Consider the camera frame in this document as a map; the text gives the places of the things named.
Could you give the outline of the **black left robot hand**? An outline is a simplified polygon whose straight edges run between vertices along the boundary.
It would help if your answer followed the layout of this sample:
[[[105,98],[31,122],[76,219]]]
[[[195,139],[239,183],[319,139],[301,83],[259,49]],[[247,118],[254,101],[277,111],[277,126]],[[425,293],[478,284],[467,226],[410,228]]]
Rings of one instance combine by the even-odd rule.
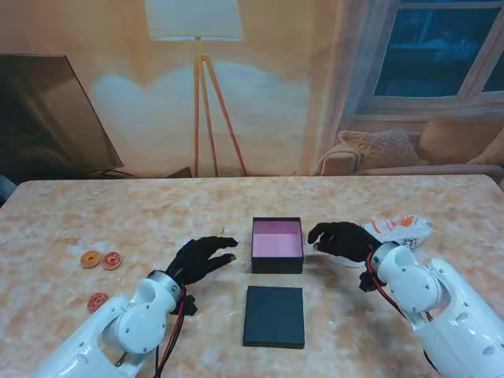
[[[234,248],[238,244],[233,238],[221,236],[191,239],[176,253],[165,273],[178,284],[195,284],[209,273],[234,261],[235,255],[231,253],[213,255],[218,250]]]

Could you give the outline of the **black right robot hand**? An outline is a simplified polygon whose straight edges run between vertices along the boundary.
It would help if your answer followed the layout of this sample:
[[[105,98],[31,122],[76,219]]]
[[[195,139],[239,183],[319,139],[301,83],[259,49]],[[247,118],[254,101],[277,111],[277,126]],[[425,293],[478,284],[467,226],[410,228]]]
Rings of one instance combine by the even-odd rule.
[[[308,244],[317,250],[355,263],[362,263],[381,245],[362,226],[351,222],[319,223],[308,234]]]

